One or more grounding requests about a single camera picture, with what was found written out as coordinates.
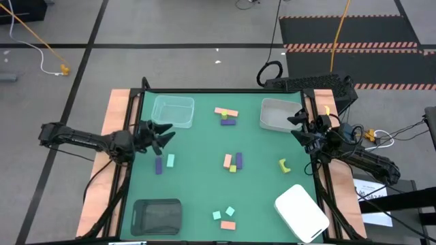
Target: white cable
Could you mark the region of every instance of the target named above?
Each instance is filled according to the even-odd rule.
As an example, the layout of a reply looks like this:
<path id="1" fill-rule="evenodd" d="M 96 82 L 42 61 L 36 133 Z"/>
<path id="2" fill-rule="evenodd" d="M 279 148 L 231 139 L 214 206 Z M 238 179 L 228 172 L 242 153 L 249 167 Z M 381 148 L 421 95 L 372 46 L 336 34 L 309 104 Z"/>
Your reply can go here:
<path id="1" fill-rule="evenodd" d="M 394 138 L 388 132 L 381 130 L 381 129 L 378 129 L 378 130 L 374 131 L 375 137 L 377 137 L 377 132 L 382 132 L 382 133 L 385 133 L 386 135 L 388 135 L 390 138 L 390 144 L 388 144 L 387 146 L 374 146 L 374 147 L 370 147 L 370 148 L 365 148 L 365 150 L 372 150 L 372 149 L 376 149 L 376 148 L 387 148 L 387 147 L 392 146 L 395 143 Z"/>
<path id="2" fill-rule="evenodd" d="M 14 13 L 14 9 L 12 8 L 12 2 L 11 2 L 11 0 L 7 0 L 7 1 L 9 2 L 9 8 L 10 8 L 10 10 L 11 10 L 11 13 L 15 14 L 15 13 Z M 15 21 L 15 18 L 14 18 L 13 16 L 11 16 L 11 17 L 12 17 L 12 23 L 11 23 L 11 28 L 9 29 L 9 36 L 11 37 L 11 39 L 14 40 L 15 42 L 19 42 L 19 43 L 21 43 L 21 44 L 26 44 L 26 45 L 28 45 L 28 46 L 30 46 L 30 47 L 32 47 L 32 48 L 35 48 L 36 50 L 38 50 L 38 51 L 41 53 L 41 65 L 40 65 L 40 67 L 41 67 L 41 70 L 42 70 L 44 73 L 49 74 L 49 75 L 55 75 L 55 76 L 60 76 L 60 75 L 62 75 L 62 73 L 60 73 L 60 72 L 48 72 L 48 71 L 44 70 L 44 68 L 42 67 L 42 65 L 44 64 L 44 53 L 42 52 L 42 50 L 41 50 L 40 48 L 35 47 L 34 45 L 29 44 L 29 43 L 27 43 L 27 42 L 17 40 L 17 39 L 15 39 L 15 38 L 12 36 L 12 31 L 14 30 L 14 21 Z"/>

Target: light blue block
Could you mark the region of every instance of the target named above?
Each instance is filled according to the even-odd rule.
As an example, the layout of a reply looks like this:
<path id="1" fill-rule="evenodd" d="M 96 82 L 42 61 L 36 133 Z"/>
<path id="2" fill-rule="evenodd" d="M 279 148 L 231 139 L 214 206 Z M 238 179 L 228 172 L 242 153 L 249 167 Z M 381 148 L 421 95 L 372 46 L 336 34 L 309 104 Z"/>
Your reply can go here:
<path id="1" fill-rule="evenodd" d="M 228 214 L 229 216 L 233 215 L 234 213 L 234 209 L 232 207 L 228 207 L 227 210 L 225 211 L 226 214 Z"/>
<path id="2" fill-rule="evenodd" d="M 213 212 L 212 215 L 213 215 L 213 220 L 214 221 L 221 218 L 220 211 Z"/>
<path id="3" fill-rule="evenodd" d="M 166 167 L 174 167 L 174 154 L 168 154 L 168 161 L 166 162 Z"/>

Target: warning stripe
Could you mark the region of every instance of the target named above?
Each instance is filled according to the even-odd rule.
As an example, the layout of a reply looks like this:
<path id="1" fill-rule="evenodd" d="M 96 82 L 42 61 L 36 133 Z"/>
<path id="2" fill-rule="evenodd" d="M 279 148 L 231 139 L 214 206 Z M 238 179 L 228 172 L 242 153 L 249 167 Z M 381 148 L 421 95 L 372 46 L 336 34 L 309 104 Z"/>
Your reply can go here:
<path id="1" fill-rule="evenodd" d="M 368 18 L 368 17 L 399 17 L 399 14 L 366 14 L 366 15 L 347 15 L 346 18 Z M 280 16 L 279 19 L 286 18 L 341 18 L 341 15 L 329 15 L 329 16 Z"/>
<path id="2" fill-rule="evenodd" d="M 332 48 L 333 44 L 284 44 L 285 48 Z M 417 48 L 416 42 L 358 42 L 358 43 L 336 43 L 336 48 Z"/>
<path id="3" fill-rule="evenodd" d="M 354 89 L 377 90 L 432 90 L 436 91 L 436 84 L 355 84 Z"/>
<path id="4" fill-rule="evenodd" d="M 305 48 L 306 45 L 302 46 L 303 48 L 288 48 L 287 52 L 332 52 L 331 48 Z M 336 49 L 334 50 L 336 53 L 380 53 L 380 54 L 422 54 L 421 50 L 416 49 Z"/>
<path id="5" fill-rule="evenodd" d="M 435 55 L 435 51 L 424 51 L 424 55 Z"/>

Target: white paper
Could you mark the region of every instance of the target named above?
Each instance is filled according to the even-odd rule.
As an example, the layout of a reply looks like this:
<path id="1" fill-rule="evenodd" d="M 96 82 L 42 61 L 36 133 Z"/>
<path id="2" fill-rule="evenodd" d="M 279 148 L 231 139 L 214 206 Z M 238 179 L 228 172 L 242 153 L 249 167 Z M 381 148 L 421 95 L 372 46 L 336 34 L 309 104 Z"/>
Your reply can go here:
<path id="1" fill-rule="evenodd" d="M 361 196 L 368 195 L 373 191 L 383 187 L 383 184 L 370 182 L 366 180 L 354 180 L 354 186 L 356 187 L 357 193 Z M 378 197 L 385 197 L 388 193 L 386 192 L 386 187 L 380 189 L 379 191 L 374 192 L 373 194 L 365 197 L 365 199 L 370 200 Z M 374 225 L 383 225 L 387 227 L 392 227 L 392 219 L 384 213 L 372 213 L 372 214 L 362 214 L 363 222 Z"/>

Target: foam block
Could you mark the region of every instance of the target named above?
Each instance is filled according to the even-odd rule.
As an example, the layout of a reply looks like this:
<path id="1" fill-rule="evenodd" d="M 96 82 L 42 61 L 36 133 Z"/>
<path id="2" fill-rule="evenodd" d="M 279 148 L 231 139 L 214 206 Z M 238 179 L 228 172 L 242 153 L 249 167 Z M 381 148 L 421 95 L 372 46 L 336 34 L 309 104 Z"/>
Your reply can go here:
<path id="1" fill-rule="evenodd" d="M 232 155 L 226 154 L 224 157 L 224 168 L 230 168 L 230 164 L 232 163 Z"/>
<path id="2" fill-rule="evenodd" d="M 162 158 L 156 157 L 156 174 L 162 174 Z"/>
<path id="3" fill-rule="evenodd" d="M 212 216 L 213 216 L 213 220 L 215 221 L 215 220 L 221 218 L 221 213 L 220 213 L 220 211 L 215 211 L 212 213 Z"/>
<path id="4" fill-rule="evenodd" d="M 241 152 L 236 153 L 236 168 L 243 168 L 243 154 Z"/>
<path id="5" fill-rule="evenodd" d="M 223 120 L 226 120 L 226 119 L 227 119 L 227 111 L 226 111 L 226 110 L 224 110 L 224 111 L 221 113 L 221 119 L 223 119 Z"/>
<path id="6" fill-rule="evenodd" d="M 234 209 L 229 206 L 225 211 L 225 213 L 228 214 L 229 216 L 232 216 L 234 214 Z"/>
<path id="7" fill-rule="evenodd" d="M 235 117 L 238 116 L 238 111 L 228 110 L 228 109 L 223 109 L 223 108 L 215 108 L 215 113 L 221 114 L 224 110 L 227 111 L 228 116 L 235 116 Z"/>
<path id="8" fill-rule="evenodd" d="M 234 119 L 221 119 L 221 126 L 233 126 L 236 125 L 236 120 Z"/>
<path id="9" fill-rule="evenodd" d="M 285 161 L 286 161 L 286 159 L 279 160 L 280 169 L 284 174 L 289 173 L 291 171 L 290 168 L 285 167 Z"/>
<path id="10" fill-rule="evenodd" d="M 166 167 L 174 167 L 174 154 L 168 154 L 168 160 L 166 161 Z"/>
<path id="11" fill-rule="evenodd" d="M 221 221 L 221 229 L 236 230 L 236 223 L 231 221 Z"/>
<path id="12" fill-rule="evenodd" d="M 231 173 L 236 173 L 236 165 L 230 166 L 229 170 L 230 170 Z"/>

